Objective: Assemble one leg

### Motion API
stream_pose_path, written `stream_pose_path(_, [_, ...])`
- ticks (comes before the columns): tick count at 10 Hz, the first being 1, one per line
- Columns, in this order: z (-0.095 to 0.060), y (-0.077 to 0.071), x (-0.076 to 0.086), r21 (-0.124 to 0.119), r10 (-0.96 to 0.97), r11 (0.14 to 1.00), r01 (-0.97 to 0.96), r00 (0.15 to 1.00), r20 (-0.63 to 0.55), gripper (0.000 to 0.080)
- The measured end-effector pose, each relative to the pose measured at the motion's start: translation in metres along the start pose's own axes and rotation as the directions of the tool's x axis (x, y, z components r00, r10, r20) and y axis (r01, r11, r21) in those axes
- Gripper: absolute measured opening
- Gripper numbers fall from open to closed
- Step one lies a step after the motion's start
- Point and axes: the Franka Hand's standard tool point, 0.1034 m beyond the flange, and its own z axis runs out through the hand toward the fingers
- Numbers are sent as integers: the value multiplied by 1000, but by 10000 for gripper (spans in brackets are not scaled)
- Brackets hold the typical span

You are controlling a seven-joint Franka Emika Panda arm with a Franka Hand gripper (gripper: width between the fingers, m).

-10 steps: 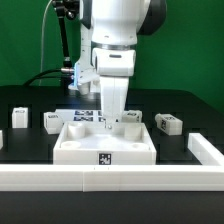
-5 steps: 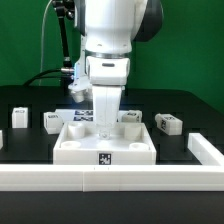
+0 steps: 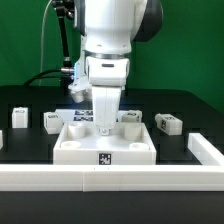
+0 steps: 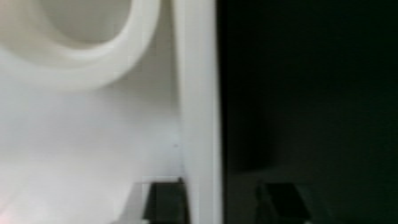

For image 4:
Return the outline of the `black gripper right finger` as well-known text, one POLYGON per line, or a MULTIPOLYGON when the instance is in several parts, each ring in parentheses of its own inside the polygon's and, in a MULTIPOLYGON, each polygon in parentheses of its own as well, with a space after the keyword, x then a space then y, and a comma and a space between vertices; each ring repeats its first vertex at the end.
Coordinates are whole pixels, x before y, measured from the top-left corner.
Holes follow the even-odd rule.
POLYGON ((311 212, 291 183, 258 183, 256 224, 306 224, 311 212))

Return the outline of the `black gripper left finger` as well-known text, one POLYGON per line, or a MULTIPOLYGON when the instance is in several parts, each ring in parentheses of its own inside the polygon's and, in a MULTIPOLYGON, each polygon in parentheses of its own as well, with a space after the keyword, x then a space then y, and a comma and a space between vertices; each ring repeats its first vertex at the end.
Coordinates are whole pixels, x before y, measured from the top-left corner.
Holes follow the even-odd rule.
POLYGON ((181 181, 151 184, 142 219, 149 224, 190 224, 187 188, 181 181))

